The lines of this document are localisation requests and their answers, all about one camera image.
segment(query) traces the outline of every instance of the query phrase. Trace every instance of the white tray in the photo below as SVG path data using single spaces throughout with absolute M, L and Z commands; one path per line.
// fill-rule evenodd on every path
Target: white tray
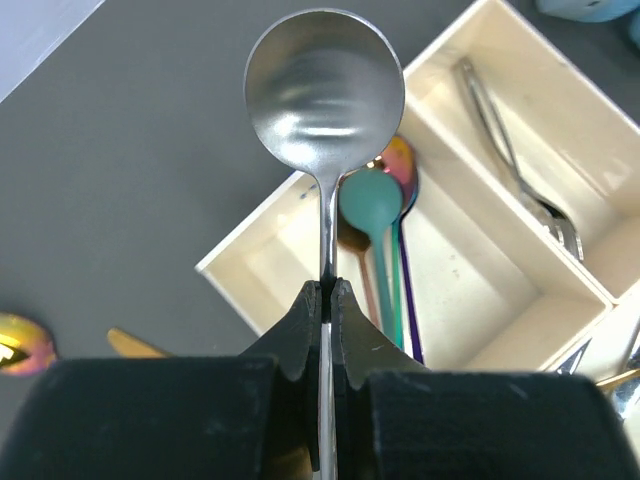
M 555 83 L 557 75 L 558 83 L 569 83 L 572 91 L 581 89 L 582 102 L 563 104 L 564 108 L 580 116 L 586 102 L 603 116 L 593 125 L 581 118 L 580 124 L 588 124 L 589 132 L 593 133 L 597 124 L 606 124 L 606 133 L 621 133 L 620 142 L 625 141 L 628 148 L 634 130 L 529 24 L 497 0 L 475 3 L 405 72 L 407 107 L 400 133 L 415 147 L 421 174 L 421 193 L 406 219 L 406 238 L 425 361 L 436 369 L 553 368 L 611 310 L 613 295 L 567 255 L 502 186 L 493 174 L 493 160 L 477 147 L 478 133 L 466 123 L 468 114 L 457 110 L 455 92 L 440 95 L 450 87 L 448 72 L 453 62 L 469 52 L 500 98 L 511 101 L 520 91 L 529 95 L 530 103 L 537 106 L 525 112 L 528 116 L 523 119 L 527 121 L 543 115 L 553 121 L 552 114 L 557 112 L 538 104 L 561 100 L 521 78 L 518 68 L 531 76 L 535 72 L 530 71 L 530 65 L 537 64 L 545 85 Z M 512 87 L 509 78 L 516 80 Z M 514 103 L 515 113 L 507 119 L 510 126 L 518 125 L 511 130 L 519 151 L 523 151 L 521 130 L 526 131 L 526 125 L 518 123 L 516 114 L 520 111 L 515 108 L 525 105 L 523 102 Z M 613 200 L 583 202 L 580 195 L 574 195 L 570 187 L 579 177 L 577 169 L 548 147 L 562 136 L 547 130 L 541 132 L 548 133 L 553 142 L 542 137 L 534 142 L 536 148 L 545 146 L 545 154 L 553 161 L 550 173 L 543 173 L 556 179 L 560 174 L 553 172 L 569 172 L 571 183 L 546 185 L 539 181 L 542 174 L 532 175 L 528 166 L 523 170 L 536 187 L 546 188 L 544 193 L 566 207 L 572 217 L 575 214 L 578 227 L 584 229 L 589 265 L 601 265 L 607 273 L 613 263 L 593 260 L 600 258 L 594 257 L 594 249 L 600 248 L 603 231 L 586 225 L 591 220 L 587 207 L 609 205 Z M 563 148 L 573 145 L 570 140 L 569 135 L 564 138 Z M 580 142 L 574 143 L 574 149 L 580 146 Z M 587 163 L 605 153 L 611 155 L 609 140 L 594 148 L 598 146 L 600 154 L 591 152 Z M 582 150 L 570 158 L 582 158 L 578 155 Z M 630 163 L 625 152 L 620 149 L 616 158 Z M 633 178 L 640 183 L 640 176 Z M 197 266 L 258 334 L 284 315 L 305 280 L 318 278 L 319 220 L 313 185 L 310 177 L 292 175 Z M 560 193 L 570 194 L 558 198 L 549 190 L 556 187 Z M 640 203 L 640 192 L 633 194 Z M 620 226 L 625 224 L 621 216 L 615 218 Z M 608 221 L 608 225 L 617 223 Z M 605 250 L 612 256 L 621 252 L 619 248 Z M 633 267 L 632 262 L 627 262 L 627 267 Z M 340 251 L 338 273 L 352 282 L 366 313 L 356 258 Z M 623 282 L 625 290 L 636 281 L 626 274 L 608 274 L 606 278 L 622 277 L 633 278 Z

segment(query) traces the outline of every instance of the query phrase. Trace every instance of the utensil organizer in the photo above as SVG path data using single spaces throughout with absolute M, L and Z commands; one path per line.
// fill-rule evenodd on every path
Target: utensil organizer
M 503 185 L 456 84 L 462 56 L 491 90 L 525 178 L 576 224 L 584 265 Z M 640 284 L 638 127 L 499 0 L 474 3 L 405 80 L 399 133 L 421 182 L 405 237 L 425 363 L 553 369 Z M 295 173 L 196 268 L 262 334 L 318 277 L 318 237 L 317 189 Z M 338 272 L 367 313 L 356 257 L 340 250 Z

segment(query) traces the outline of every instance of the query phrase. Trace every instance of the dark gray surface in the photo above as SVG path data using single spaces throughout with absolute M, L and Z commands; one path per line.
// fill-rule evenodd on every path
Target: dark gray surface
M 403 64 L 468 0 L 110 0 L 0 105 L 0 309 L 66 357 L 119 325 L 177 354 L 254 338 L 193 266 L 288 174 L 242 100 L 246 57 L 312 6 L 378 25 Z M 526 15 L 636 120 L 638 55 L 611 25 Z M 0 377 L 0 439 L 33 379 Z

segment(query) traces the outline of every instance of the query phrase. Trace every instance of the spoon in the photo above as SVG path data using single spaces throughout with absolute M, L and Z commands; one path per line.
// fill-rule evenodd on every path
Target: spoon
M 390 175 L 376 169 L 363 169 L 349 175 L 340 188 L 340 211 L 344 218 L 371 239 L 376 263 L 378 298 L 382 332 L 402 349 L 402 328 L 394 322 L 387 267 L 384 259 L 384 234 L 402 210 L 402 191 Z
M 31 375 L 46 370 L 55 360 L 53 339 L 43 327 L 0 312 L 0 373 Z
M 347 172 L 389 143 L 404 110 L 404 77 L 391 45 L 366 20 L 341 10 L 287 16 L 260 37 L 244 76 L 249 118 L 285 165 L 320 190 L 319 445 L 322 479 L 336 477 L 330 299 L 336 281 L 336 189 Z
M 609 392 L 612 389 L 624 385 L 625 383 L 638 377 L 640 377 L 640 368 L 634 368 L 632 370 L 627 370 L 626 372 L 619 375 L 600 380 L 598 383 L 596 383 L 596 386 L 603 392 Z
M 393 277 L 393 304 L 395 306 L 396 328 L 402 328 L 402 304 L 400 301 L 400 267 L 398 257 L 402 260 L 402 272 L 405 286 L 405 297 L 407 310 L 409 313 L 409 332 L 411 334 L 411 347 L 413 358 L 420 363 L 424 363 L 422 345 L 420 343 L 420 331 L 418 330 L 418 320 L 416 307 L 413 299 L 413 288 L 411 286 L 411 271 L 409 269 L 409 256 L 407 246 L 404 241 L 402 222 L 413 208 L 420 188 L 418 168 L 415 163 L 415 156 L 409 144 L 400 136 L 394 136 L 389 146 L 379 157 L 380 166 L 385 173 L 396 179 L 402 189 L 402 213 L 392 225 L 392 277 Z
M 513 144 L 498 107 L 491 99 L 473 64 L 468 58 L 463 58 L 459 65 L 487 138 L 518 185 L 520 202 L 572 256 L 579 262 L 584 261 L 582 241 L 571 219 L 557 205 L 540 195 L 523 178 Z M 493 126 L 498 131 L 497 135 L 494 133 Z
M 340 192 L 338 192 L 338 203 L 340 202 Z M 361 232 L 357 228 L 352 227 L 349 222 L 344 219 L 342 212 L 338 210 L 338 243 L 343 248 L 349 250 L 358 258 L 360 265 L 360 275 L 362 276 L 362 285 L 364 286 L 364 295 L 367 299 L 367 307 L 369 309 L 369 320 L 378 329 L 381 329 L 380 318 L 378 317 L 378 307 L 373 295 L 371 287 L 371 278 L 369 277 L 369 268 L 367 267 L 366 253 L 371 247 L 371 240 L 366 233 Z
M 113 349 L 123 357 L 165 358 L 171 356 L 167 352 L 163 352 L 117 327 L 109 329 L 107 340 Z

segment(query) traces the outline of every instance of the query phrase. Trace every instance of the iridescent spoon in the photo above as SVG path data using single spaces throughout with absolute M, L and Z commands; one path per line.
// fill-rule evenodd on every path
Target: iridescent spoon
M 26 318 L 0 312 L 0 373 L 31 375 L 56 360 L 49 332 Z
M 340 193 L 338 192 L 338 203 L 340 203 Z M 369 320 L 378 329 L 381 329 L 380 317 L 378 316 L 378 307 L 376 299 L 373 295 L 371 287 L 371 277 L 369 276 L 369 268 L 367 267 L 366 253 L 371 247 L 371 240 L 366 233 L 361 232 L 357 228 L 351 226 L 344 218 L 344 215 L 338 211 L 338 243 L 343 248 L 349 250 L 358 258 L 360 265 L 360 276 L 362 277 L 362 286 L 364 287 L 364 296 L 367 300 L 369 309 Z
M 380 31 L 349 12 L 285 17 L 249 55 L 244 98 L 260 141 L 320 190 L 322 328 L 319 450 L 323 480 L 337 474 L 331 293 L 336 282 L 336 189 L 340 177 L 378 155 L 404 110 L 400 62 Z
M 405 297 L 407 301 L 407 311 L 409 313 L 409 332 L 411 334 L 411 348 L 413 358 L 424 363 L 422 345 L 420 343 L 420 331 L 418 329 L 418 319 L 416 315 L 415 302 L 413 300 L 413 288 L 411 286 L 411 271 L 409 269 L 409 255 L 407 245 L 404 241 L 402 222 L 409 214 L 420 188 L 418 168 L 415 163 L 415 156 L 409 144 L 399 136 L 393 137 L 389 146 L 379 157 L 380 166 L 385 173 L 393 176 L 400 188 L 404 200 L 402 214 L 392 225 L 392 256 L 393 256 L 393 304 L 395 306 L 396 325 L 402 328 L 402 303 L 400 300 L 400 266 L 398 257 L 402 259 L 402 272 L 404 279 Z
M 349 175 L 340 187 L 340 211 L 347 222 L 371 239 L 382 332 L 402 349 L 402 329 L 398 330 L 394 322 L 383 243 L 386 231 L 402 211 L 402 191 L 393 177 L 380 170 L 359 170 Z

